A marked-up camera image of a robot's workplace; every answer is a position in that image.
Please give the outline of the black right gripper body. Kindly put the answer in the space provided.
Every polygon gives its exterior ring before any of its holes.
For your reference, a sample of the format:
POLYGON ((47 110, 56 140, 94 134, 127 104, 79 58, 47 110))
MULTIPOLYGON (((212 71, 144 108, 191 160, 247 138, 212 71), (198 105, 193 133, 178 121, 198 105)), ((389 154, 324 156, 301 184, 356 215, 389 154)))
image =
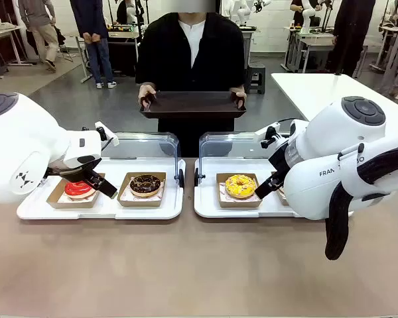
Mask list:
POLYGON ((291 169, 285 158, 285 151, 287 149, 288 143, 285 142, 269 157, 269 162, 276 169, 275 178, 278 181, 284 181, 287 173, 291 169))

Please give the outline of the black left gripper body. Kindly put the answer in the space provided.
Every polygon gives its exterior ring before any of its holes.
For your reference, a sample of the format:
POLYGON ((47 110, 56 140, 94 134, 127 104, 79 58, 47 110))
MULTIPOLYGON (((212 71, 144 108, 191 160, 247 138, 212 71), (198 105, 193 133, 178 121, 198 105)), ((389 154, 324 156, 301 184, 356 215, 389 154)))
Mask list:
POLYGON ((46 169, 46 177, 60 176, 66 180, 92 180, 101 176, 94 170, 101 158, 94 156, 82 156, 76 159, 75 168, 69 168, 63 161, 56 160, 46 169))

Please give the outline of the person's left hand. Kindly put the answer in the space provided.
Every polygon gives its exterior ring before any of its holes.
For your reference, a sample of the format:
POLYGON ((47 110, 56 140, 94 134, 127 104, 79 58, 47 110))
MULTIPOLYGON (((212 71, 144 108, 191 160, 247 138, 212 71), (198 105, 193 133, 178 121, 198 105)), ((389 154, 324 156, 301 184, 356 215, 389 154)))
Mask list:
POLYGON ((231 99, 238 109, 242 109, 245 106, 245 100, 247 94, 244 87, 241 85, 239 87, 231 87, 231 99))

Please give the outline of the person's right hand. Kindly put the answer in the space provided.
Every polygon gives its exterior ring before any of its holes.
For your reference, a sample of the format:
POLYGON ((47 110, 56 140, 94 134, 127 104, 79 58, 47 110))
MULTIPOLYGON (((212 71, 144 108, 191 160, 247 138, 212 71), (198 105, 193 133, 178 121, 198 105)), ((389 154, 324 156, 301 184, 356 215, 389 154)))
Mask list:
POLYGON ((143 83, 139 88, 138 102, 141 107, 148 109, 155 98, 156 86, 153 83, 143 83))

